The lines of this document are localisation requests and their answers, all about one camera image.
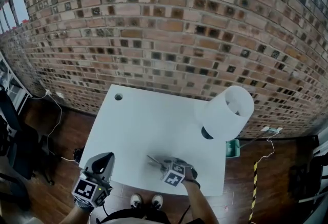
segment sneaker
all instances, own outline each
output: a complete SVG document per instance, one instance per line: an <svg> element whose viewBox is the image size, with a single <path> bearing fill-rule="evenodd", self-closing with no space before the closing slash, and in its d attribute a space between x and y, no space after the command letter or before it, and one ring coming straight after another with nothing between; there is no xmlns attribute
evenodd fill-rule
<svg viewBox="0 0 328 224"><path fill-rule="evenodd" d="M160 210L163 205L163 197L161 195L155 195L152 199L151 208L155 210Z"/></svg>
<svg viewBox="0 0 328 224"><path fill-rule="evenodd" d="M142 205L142 198L139 194L133 194L130 199L132 209L140 209Z"/></svg>

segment black chair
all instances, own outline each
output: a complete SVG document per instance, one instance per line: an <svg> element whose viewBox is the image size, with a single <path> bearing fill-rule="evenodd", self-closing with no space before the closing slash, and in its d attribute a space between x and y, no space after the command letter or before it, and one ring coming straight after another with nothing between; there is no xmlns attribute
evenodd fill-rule
<svg viewBox="0 0 328 224"><path fill-rule="evenodd" d="M33 171L40 171L46 181L54 181L46 170L58 156L53 154L53 141L42 136L39 140L37 131L21 121L4 87L0 86L0 109L6 121L0 116L0 155L7 155L10 166L21 176L31 179Z"/></svg>

